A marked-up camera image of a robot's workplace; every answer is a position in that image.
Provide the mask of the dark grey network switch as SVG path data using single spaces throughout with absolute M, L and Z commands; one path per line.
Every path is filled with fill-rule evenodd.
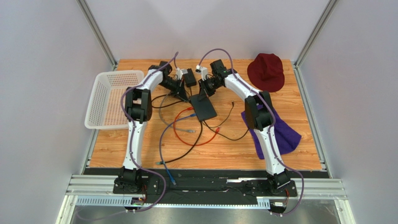
M 199 100 L 199 94 L 189 97 L 189 101 L 200 122 L 215 118 L 217 113 L 209 98 Z

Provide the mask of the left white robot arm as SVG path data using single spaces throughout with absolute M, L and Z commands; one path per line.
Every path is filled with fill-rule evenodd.
M 176 79 L 169 76 L 171 72 L 172 67 L 168 62 L 161 61 L 159 65 L 152 65 L 147 76 L 139 84 L 128 87 L 121 97 L 121 108 L 128 119 L 128 147 L 122 167 L 123 172 L 132 175 L 128 177 L 128 183 L 136 186 L 144 170 L 142 144 L 148 121 L 152 117 L 152 92 L 160 85 L 168 89 L 173 97 L 189 101 L 183 80 L 183 75 L 188 70 L 177 67 Z

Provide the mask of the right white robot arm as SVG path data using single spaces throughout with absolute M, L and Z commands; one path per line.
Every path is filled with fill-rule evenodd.
M 273 191 L 279 192 L 291 182 L 286 165 L 283 163 L 274 132 L 276 122 L 270 95 L 252 87 L 233 68 L 227 69 L 221 60 L 210 64 L 208 69 L 198 64 L 195 71 L 201 75 L 200 98 L 208 98 L 224 86 L 238 95 L 245 104 L 245 120 L 259 140 L 268 173 L 267 180 Z

